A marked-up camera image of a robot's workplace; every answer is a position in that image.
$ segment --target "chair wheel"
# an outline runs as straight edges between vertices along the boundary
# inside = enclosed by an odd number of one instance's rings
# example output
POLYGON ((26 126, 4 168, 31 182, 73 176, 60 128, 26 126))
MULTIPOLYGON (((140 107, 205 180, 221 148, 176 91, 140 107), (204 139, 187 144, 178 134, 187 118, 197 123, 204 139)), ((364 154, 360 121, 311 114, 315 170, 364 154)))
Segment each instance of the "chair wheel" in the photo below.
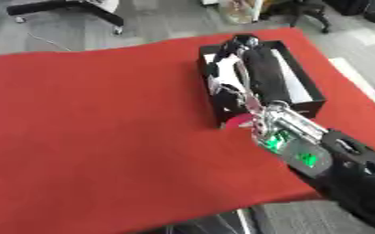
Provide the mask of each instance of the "chair wheel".
POLYGON ((113 34, 120 36, 123 33, 123 27, 113 27, 113 34))
POLYGON ((324 33, 324 34, 328 34, 328 33, 330 32, 330 29, 328 29, 328 28, 323 28, 323 29, 321 30, 321 32, 324 33))
POLYGON ((16 23, 18 23, 18 24, 24 24, 24 23, 26 23, 26 21, 27 20, 23 17, 16 17, 16 23))

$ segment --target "white cable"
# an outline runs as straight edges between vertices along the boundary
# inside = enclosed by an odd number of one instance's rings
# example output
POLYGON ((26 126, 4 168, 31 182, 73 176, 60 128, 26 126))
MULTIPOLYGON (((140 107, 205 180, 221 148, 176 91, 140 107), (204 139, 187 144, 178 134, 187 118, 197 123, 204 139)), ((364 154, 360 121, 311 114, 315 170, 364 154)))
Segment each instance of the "white cable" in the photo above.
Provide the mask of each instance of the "white cable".
POLYGON ((37 39, 37 40, 42 40, 42 41, 47 42, 47 43, 49 43, 49 44, 51 44, 51 45, 53 45, 53 46, 55 46, 55 47, 57 47, 57 48, 60 48, 60 49, 64 49, 64 50, 67 50, 67 51, 72 51, 72 50, 70 50, 69 48, 65 48, 65 47, 59 45, 59 44, 56 43, 56 42, 53 42, 53 41, 50 41, 50 40, 44 39, 44 38, 42 38, 42 37, 36 37, 36 36, 32 35, 32 34, 29 33, 29 32, 27 32, 27 33, 28 33, 31 37, 33 37, 33 38, 35 38, 35 39, 37 39))

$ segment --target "office chair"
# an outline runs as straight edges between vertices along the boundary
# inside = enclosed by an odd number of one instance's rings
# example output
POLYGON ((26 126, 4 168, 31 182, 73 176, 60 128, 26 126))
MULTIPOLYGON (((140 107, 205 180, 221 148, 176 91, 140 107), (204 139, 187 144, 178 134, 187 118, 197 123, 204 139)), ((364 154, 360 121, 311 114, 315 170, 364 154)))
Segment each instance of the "office chair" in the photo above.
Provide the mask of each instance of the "office chair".
POLYGON ((18 16, 16 17, 17 23, 25 23, 26 20, 21 15, 60 8, 79 8, 113 24, 113 33, 120 35, 123 32, 123 19, 112 13, 119 5, 119 1, 113 0, 118 4, 114 5, 114 8, 111 7, 109 11, 102 7, 104 1, 112 0, 48 0, 32 4, 11 5, 6 11, 10 16, 18 16))
POLYGON ((295 27, 298 19, 303 16, 311 16, 320 21, 324 27, 321 32, 327 34, 329 32, 330 23, 326 19, 326 7, 319 0, 291 0, 281 4, 271 5, 264 13, 260 15, 260 19, 269 19, 273 15, 289 14, 294 17, 290 22, 290 27, 295 27))

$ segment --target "red tablecloth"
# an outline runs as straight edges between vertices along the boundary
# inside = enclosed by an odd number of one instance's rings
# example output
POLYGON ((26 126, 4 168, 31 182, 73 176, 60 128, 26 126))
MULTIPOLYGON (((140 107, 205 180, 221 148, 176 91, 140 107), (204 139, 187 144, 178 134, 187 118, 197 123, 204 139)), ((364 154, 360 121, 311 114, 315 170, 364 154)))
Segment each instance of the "red tablecloth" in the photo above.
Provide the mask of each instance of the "red tablecloth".
MULTIPOLYGON (((299 31, 255 33, 326 95, 319 123, 375 147, 375 104, 299 31)), ((229 37, 0 56, 0 234, 123 233, 314 196, 249 131, 215 129, 196 59, 229 37)))

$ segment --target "green led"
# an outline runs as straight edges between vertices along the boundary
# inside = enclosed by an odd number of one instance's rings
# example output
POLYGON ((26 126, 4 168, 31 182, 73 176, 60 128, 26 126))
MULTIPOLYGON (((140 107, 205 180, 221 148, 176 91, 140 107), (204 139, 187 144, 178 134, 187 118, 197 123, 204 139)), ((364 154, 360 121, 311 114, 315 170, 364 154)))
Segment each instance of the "green led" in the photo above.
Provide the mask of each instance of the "green led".
POLYGON ((266 148, 277 154, 279 147, 288 142, 289 138, 290 135, 288 132, 280 131, 274 134, 268 141, 266 141, 266 148))
POLYGON ((296 158, 309 167, 314 167, 318 161, 317 156, 313 154, 299 154, 296 158))

